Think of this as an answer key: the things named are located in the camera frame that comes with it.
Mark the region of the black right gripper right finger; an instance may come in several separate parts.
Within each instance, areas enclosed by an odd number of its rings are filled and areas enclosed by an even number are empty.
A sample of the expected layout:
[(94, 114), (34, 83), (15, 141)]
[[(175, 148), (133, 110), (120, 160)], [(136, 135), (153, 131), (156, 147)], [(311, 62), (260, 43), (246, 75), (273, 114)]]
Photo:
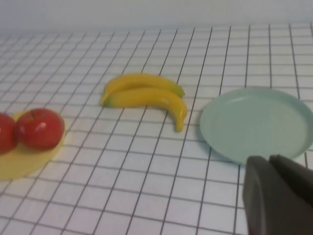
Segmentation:
[(290, 189), (304, 201), (313, 200), (313, 171), (282, 155), (270, 156), (270, 164)]

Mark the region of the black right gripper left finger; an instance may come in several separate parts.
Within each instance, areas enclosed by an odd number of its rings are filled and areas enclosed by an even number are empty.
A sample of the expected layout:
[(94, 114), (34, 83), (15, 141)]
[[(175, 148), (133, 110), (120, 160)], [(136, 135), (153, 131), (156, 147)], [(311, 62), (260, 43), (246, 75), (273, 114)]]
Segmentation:
[(246, 162), (243, 203), (250, 235), (311, 235), (313, 201), (297, 196), (261, 156)]

